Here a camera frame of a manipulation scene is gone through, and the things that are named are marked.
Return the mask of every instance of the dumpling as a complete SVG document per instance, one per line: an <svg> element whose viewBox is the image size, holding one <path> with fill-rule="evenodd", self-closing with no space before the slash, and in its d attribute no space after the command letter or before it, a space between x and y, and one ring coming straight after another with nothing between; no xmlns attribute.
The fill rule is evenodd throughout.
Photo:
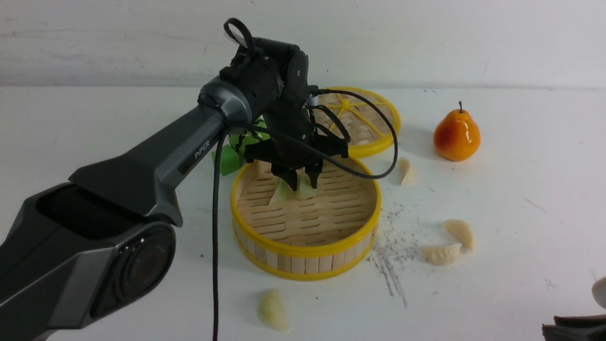
<svg viewBox="0 0 606 341"><path fill-rule="evenodd" d="M398 165L400 165L400 171L402 172L401 186L413 184L416 179L416 169L410 164L410 160L407 158L400 158L398 160Z"/></svg>
<svg viewBox="0 0 606 341"><path fill-rule="evenodd" d="M270 205L287 201L293 193L293 189L290 188L290 186L286 183L286 181L282 180L282 178L274 177L274 179L276 182L276 190L269 200Z"/></svg>
<svg viewBox="0 0 606 341"><path fill-rule="evenodd" d="M424 246L421 252L425 254L427 260L434 265L445 266L456 263L459 260L459 251L461 244L452 244L448 246Z"/></svg>
<svg viewBox="0 0 606 341"><path fill-rule="evenodd" d="M442 224L442 228L448 231L454 238L456 238L463 246L469 251L473 252L473 247L476 244L476 240L473 237L473 232L469 224L459 219L449 219Z"/></svg>
<svg viewBox="0 0 606 341"><path fill-rule="evenodd" d="M263 295L259 304L258 314L259 320L269 328L281 332L290 330L278 290L269 290Z"/></svg>
<svg viewBox="0 0 606 341"><path fill-rule="evenodd" d="M307 175L306 173L301 173L299 174L299 178L297 180L297 191L295 192L295 194L298 200L305 200L316 197L316 193L318 191L311 186L311 180L309 179L309 175Z"/></svg>

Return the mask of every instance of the dark object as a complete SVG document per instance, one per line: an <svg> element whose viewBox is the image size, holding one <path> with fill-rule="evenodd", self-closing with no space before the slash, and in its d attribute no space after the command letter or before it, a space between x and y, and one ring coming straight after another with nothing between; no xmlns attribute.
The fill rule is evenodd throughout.
<svg viewBox="0 0 606 341"><path fill-rule="evenodd" d="M391 129L395 155L387 172L367 175L330 158L347 156L345 141L317 134L306 106L309 94L333 90L307 85L307 56L292 44L253 39L237 19L224 27L241 46L231 64L202 87L198 106L125 154L82 167L69 183L25 200L0 246L0 340L42 341L57 329L80 329L153 290L175 254L172 225L183 224L175 188L232 128L270 134L271 144L249 159L273 160L272 169L284 177L305 167L314 187L322 159L371 179L395 167L395 130L374 105ZM267 129L251 124L261 115ZM221 159L221 148L216 157ZM213 340L219 165L213 177Z"/></svg>
<svg viewBox="0 0 606 341"><path fill-rule="evenodd" d="M555 325L544 325L545 341L604 341L606 340L606 315L559 317Z"/></svg>

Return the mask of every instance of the robotic arm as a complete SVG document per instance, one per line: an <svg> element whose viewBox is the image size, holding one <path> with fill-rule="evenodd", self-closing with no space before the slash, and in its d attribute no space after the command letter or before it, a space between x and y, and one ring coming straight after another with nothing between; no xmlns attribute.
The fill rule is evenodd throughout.
<svg viewBox="0 0 606 341"><path fill-rule="evenodd" d="M202 88L198 106L125 154L25 200L0 246L0 339L45 340L148 294L172 263L172 225L183 224L175 188L233 124L265 114L269 129L322 147L304 106L307 56L293 44L253 39L237 19L224 27L241 46ZM340 139L330 141L347 154ZM247 159L273 161L283 174L317 163L293 148L270 141Z"/></svg>

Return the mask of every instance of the green sponge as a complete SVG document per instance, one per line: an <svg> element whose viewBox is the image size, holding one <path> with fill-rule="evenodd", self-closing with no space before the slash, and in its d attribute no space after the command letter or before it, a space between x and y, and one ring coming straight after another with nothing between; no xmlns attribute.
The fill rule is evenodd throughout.
<svg viewBox="0 0 606 341"><path fill-rule="evenodd" d="M215 163L216 152L211 152L213 155L213 163ZM240 169L240 155L229 145L223 146L221 150L221 175L226 176Z"/></svg>

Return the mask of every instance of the black cable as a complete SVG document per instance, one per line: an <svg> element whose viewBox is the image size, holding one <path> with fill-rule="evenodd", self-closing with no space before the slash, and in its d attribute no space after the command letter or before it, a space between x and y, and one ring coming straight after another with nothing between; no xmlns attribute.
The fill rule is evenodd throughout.
<svg viewBox="0 0 606 341"><path fill-rule="evenodd" d="M323 106L322 104L320 104L318 106L309 107L308 109L311 109L311 110L318 109L318 110L321 110L322 112L324 112L326 114L326 116L328 116L328 118L339 129L339 131L341 132L341 135L343 135L343 138L345 139L345 142L347 142L347 144L349 144L349 142L351 141L351 137L349 136L349 132L347 131L347 129L343 125L343 122L341 122L341 120L339 120L339 118L337 117L337 115L335 115L334 112L332 112L328 107Z"/></svg>
<svg viewBox="0 0 606 341"><path fill-rule="evenodd" d="M213 176L213 341L219 337L219 175L221 173L221 152L227 129L221 132L215 153L215 174Z"/></svg>
<svg viewBox="0 0 606 341"><path fill-rule="evenodd" d="M387 171L385 173L383 173L384 174L383 177L386 177L387 174L389 174L389 173L391 173L391 171L393 171L393 169L396 167L396 164L398 163L398 134L396 133L396 129L394 129L393 125L391 125L391 122L389 122L387 117L385 117L385 114L382 113L379 110L379 108L377 108L377 106L375 106L371 101L366 99L364 96L358 95L355 92L351 92L351 91L347 91L347 90L339 90L339 89L319 89L319 90L314 91L311 95L316 96L316 95L322 95L322 94L326 94L326 93L340 93L342 95L348 95L348 96L355 97L355 98L361 100L362 102L368 104L377 114L379 114L379 116L383 119L383 121L385 121L385 124L387 125L387 127L389 128L389 130L391 132L391 135L393 136L393 160L391 161L391 165L389 166Z"/></svg>
<svg viewBox="0 0 606 341"><path fill-rule="evenodd" d="M320 95L323 93L341 93L344 95L349 95L349 96L355 97L355 98L361 100L362 102L368 104L385 121L386 125L389 127L389 130L391 131L391 135L393 136L393 147L394 147L393 162L391 163L391 166L389 167L389 169L386 172L381 173L379 175L370 175L370 174L360 173L360 172L334 160L330 155L327 155L327 154L321 152L320 150L317 150L311 146L308 146L305 143L303 143L297 139L294 139L294 138L292 138L288 135L285 135L283 133L280 133L280 132L275 132L275 131L267 129L267 128L255 126L253 124L233 123L228 128L241 127L241 128L250 130L251 132L267 133L267 134L271 135L272 137L277 137L284 141L290 142L290 143L296 145L297 147L307 149L309 152L316 155L317 157L321 157L321 158L325 159L326 161L334 164L338 168L341 168L342 170L344 170L350 174L353 174L357 177L360 177L360 178L374 180L374 179L380 179L380 178L386 177L394 169L394 167L396 166L396 163L398 161L398 136L396 134L396 130L391 125L391 122L389 122L387 117L385 117L385 115L379 110L379 108L377 108L374 104L372 104L372 102L370 102L363 96L358 95L357 93L345 91L345 90L322 89L322 90L315 92L315 95ZM319 106L310 107L310 108L311 109L320 109ZM334 116L336 118L336 121L333 121L333 122L335 123L335 125L339 126L339 124L337 122L340 123L341 121L338 120L336 115L334 115ZM320 130L325 131L322 128L326 129L326 127L321 126L321 128L320 128ZM226 131L229 131L229 129L226 129L223 132L221 132L221 135L219 137L219 142L217 144L217 151L215 153L215 172L214 172L214 176L213 176L213 179L214 179L214 183L213 183L213 341L218 341L218 335L219 335L219 277L218 277L218 272L219 272L219 233L218 233L219 208L218 208L218 206L219 206L219 180L220 180L219 175L220 175L220 171L221 171L221 152L223 149L223 142L225 141L225 137L227 136ZM345 131L345 133L343 133L343 131L342 131L343 136L349 137L347 130L345 129L344 131Z"/></svg>
<svg viewBox="0 0 606 341"><path fill-rule="evenodd" d="M263 128L263 127L258 127L258 126L253 126L252 124L244 124L244 123L234 123L232 126L234 127L241 127L241 128L245 128L248 130L255 130L258 132L262 132L262 133L267 133L273 137L279 138L281 140L284 140L286 142L292 143L297 147L303 148L308 150L309 152L311 152L313 155L316 155L317 157L321 157L323 159L325 159L326 161L330 162L331 164L334 164L335 166L337 166L338 168L341 168L342 170L355 175L357 177L360 178L364 178L364 179L372 179L372 180L376 180L376 179L381 179L386 177L389 173L391 173L391 171L396 167L396 164L398 163L398 135L396 133L396 130L394 129L394 127L391 125L391 122L389 122L389 120L387 119L387 117L385 117L385 115L379 110L379 108L377 108L374 104L372 104L372 102L370 102L369 100L367 100L366 98L364 98L363 96L358 95L357 93L354 92L350 92L350 91L345 91L345 90L333 90L333 89L322 89L316 93L314 93L314 95L321 95L323 93L342 93L344 95L349 95L349 96L353 96L359 100L361 100L362 102L368 104L374 111L376 111L379 116L381 116L381 118L385 121L387 127L389 127L389 130L391 131L391 135L393 136L393 161L391 162L391 165L389 166L389 168L387 169L386 172L381 173L379 175L371 175L371 174L365 174L365 173L361 173L358 172L355 169L352 169L338 161L336 161L335 159L333 159L330 155L325 154L323 152L321 152L320 150L317 150L311 146L306 145L305 143L292 138L288 135L285 135L281 132L276 132L267 128Z"/></svg>
<svg viewBox="0 0 606 341"><path fill-rule="evenodd" d="M240 33L242 34L242 39L244 39L244 41L241 41L236 37L236 35L231 31L229 25L233 25L233 27L236 27L240 31ZM246 25L242 23L242 21L236 18L229 18L225 22L225 24L223 24L223 29L231 39L236 41L238 45L242 46L247 50L246 52L249 56L252 56L255 53L255 41L253 40L253 35L250 34L250 31L248 30Z"/></svg>

